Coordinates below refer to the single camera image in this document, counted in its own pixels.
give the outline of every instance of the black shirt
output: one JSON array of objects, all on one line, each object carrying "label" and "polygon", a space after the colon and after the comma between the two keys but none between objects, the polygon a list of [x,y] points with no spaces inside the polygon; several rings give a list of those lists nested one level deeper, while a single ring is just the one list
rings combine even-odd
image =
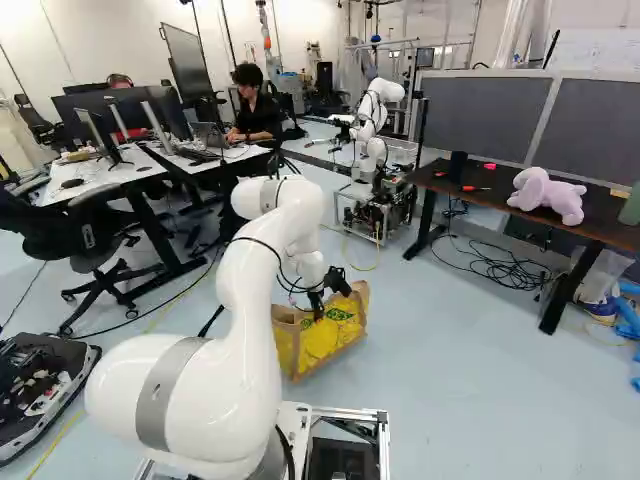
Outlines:
[{"label": "black shirt", "polygon": [[236,128],[240,133],[269,132],[277,139],[282,133],[282,120],[280,106],[269,93],[258,92],[253,112],[249,107],[249,101],[240,99],[240,112],[236,122]]}]

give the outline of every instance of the keyboard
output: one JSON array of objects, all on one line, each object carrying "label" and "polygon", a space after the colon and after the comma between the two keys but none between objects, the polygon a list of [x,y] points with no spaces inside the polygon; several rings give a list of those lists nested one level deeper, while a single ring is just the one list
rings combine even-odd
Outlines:
[{"label": "keyboard", "polygon": [[190,160],[195,160],[198,165],[201,163],[215,162],[222,158],[217,153],[209,152],[208,150],[196,150],[195,148],[187,147],[177,147],[175,150],[176,154]]}]

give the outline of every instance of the dark wooden desk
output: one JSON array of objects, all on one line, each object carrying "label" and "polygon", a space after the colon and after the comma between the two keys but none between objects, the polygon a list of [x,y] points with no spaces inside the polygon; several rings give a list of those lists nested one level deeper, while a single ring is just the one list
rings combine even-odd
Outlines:
[{"label": "dark wooden desk", "polygon": [[539,328],[552,335],[560,323],[565,305],[572,301],[580,282],[605,245],[637,252],[640,250],[640,227],[629,227],[618,222],[618,214],[625,200],[612,196],[609,188],[592,184],[587,185],[587,193],[582,197],[584,221],[576,227],[563,225],[560,215],[551,208],[539,207],[531,212],[511,208],[506,202],[515,191],[513,178],[521,170],[502,165],[498,165],[496,170],[487,170],[482,166],[483,162],[469,160],[465,164],[461,183],[475,187],[490,187],[491,190],[488,191],[461,192],[459,186],[446,177],[435,178],[434,172],[447,171],[449,168],[449,161],[441,158],[407,176],[409,183],[425,189],[425,199],[418,238],[403,256],[406,260],[411,260],[445,232],[446,227],[442,225],[430,230],[438,193],[450,194],[469,203],[495,208],[590,239],[576,266],[558,281],[548,298],[548,303],[545,302],[542,309]]}]

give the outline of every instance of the chair wheel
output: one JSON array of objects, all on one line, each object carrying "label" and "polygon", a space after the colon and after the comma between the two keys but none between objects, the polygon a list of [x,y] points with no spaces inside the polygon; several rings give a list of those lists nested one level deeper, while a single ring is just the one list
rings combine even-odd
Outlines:
[{"label": "chair wheel", "polygon": [[60,338],[70,338],[73,335],[73,329],[71,327],[60,327],[58,330],[58,336]]}]

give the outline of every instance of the laptop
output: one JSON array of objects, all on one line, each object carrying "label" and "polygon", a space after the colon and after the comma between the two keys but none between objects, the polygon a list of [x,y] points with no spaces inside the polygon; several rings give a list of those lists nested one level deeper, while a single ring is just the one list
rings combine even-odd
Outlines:
[{"label": "laptop", "polygon": [[190,125],[193,130],[193,136],[207,147],[225,150],[232,147],[217,124],[213,122],[190,122]]}]

